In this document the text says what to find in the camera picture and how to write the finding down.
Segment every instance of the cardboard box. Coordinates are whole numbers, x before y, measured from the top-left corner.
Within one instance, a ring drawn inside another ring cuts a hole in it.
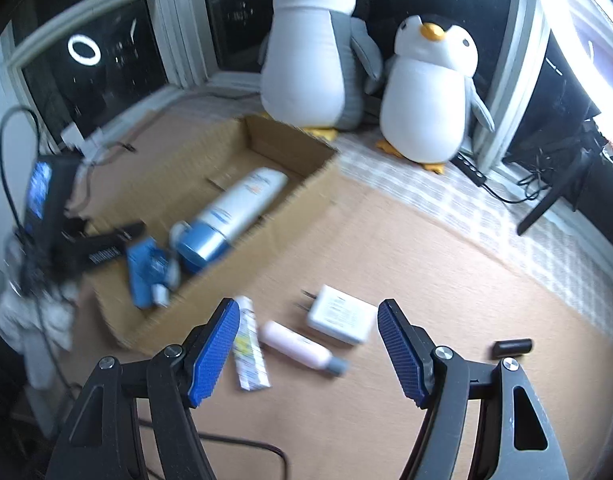
[[[222,298],[240,293],[264,272],[330,204],[339,179],[337,150],[261,116],[225,121],[200,132],[146,178],[126,186],[92,219],[97,232],[142,219],[148,234],[166,246],[175,222],[191,221],[224,189],[262,166],[283,171],[288,184],[220,262],[182,284],[168,308],[133,305],[124,258],[89,275],[102,316],[122,346],[154,354],[182,342]]]

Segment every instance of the blue gripper pad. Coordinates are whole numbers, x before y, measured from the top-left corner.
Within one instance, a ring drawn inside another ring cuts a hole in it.
[[[405,396],[413,399],[418,408],[422,408],[429,396],[424,386],[422,364],[402,326],[385,303],[378,307],[378,330]]]
[[[187,397],[194,408],[213,393],[239,327],[240,307],[231,300],[193,365],[193,379]]]

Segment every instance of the window frame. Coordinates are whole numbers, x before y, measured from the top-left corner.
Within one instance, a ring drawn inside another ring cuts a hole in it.
[[[175,5],[195,83],[259,91],[259,74],[218,68],[206,0],[175,0]],[[496,131],[492,134],[478,125],[471,143],[472,155],[485,174],[501,163],[526,111],[547,50],[549,31],[538,0],[511,0],[503,47],[486,99]]]
[[[4,55],[4,63],[0,67],[0,78],[10,81],[20,104],[27,105],[36,112],[43,129],[47,130],[46,124],[30,94],[22,68],[63,38],[65,34],[107,12],[135,1],[137,0],[81,0],[52,17],[18,45],[14,42],[13,25],[11,22],[7,24],[0,37]],[[174,0],[146,0],[146,4],[168,84],[127,108],[101,127],[100,132],[84,140],[83,143],[86,146],[79,147],[87,148],[88,151],[91,150],[91,146],[101,146],[123,136],[146,113],[166,107],[183,94],[183,89],[194,86],[188,59],[181,43],[182,35]],[[50,142],[53,147],[56,147],[53,139]]]

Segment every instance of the penguin plush toy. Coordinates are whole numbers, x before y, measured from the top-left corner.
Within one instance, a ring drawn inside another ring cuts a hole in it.
[[[273,0],[260,48],[260,97],[275,120],[333,140],[363,116],[363,93],[379,86],[382,57],[357,0]],[[362,1],[366,10],[368,0]]]
[[[386,140],[378,148],[443,173],[471,122],[493,131],[493,119],[475,91],[477,48],[464,28],[437,16],[405,19],[395,35],[380,108]]]

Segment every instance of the silver bolt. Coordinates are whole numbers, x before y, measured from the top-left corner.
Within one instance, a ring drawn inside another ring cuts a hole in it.
[[[520,368],[520,365],[518,364],[518,362],[513,357],[505,357],[503,359],[503,365],[510,372],[514,372],[518,368]]]
[[[451,348],[449,348],[448,346],[438,346],[435,349],[435,354],[440,358],[440,359],[445,359],[445,360],[449,360],[453,357],[453,350]]]
[[[169,345],[164,349],[164,355],[167,357],[177,357],[182,353],[182,347],[180,345]]]
[[[102,370],[108,370],[109,368],[113,368],[113,365],[115,364],[115,359],[111,356],[106,356],[103,357],[102,359],[100,359],[100,362],[98,363],[98,366],[102,369]]]

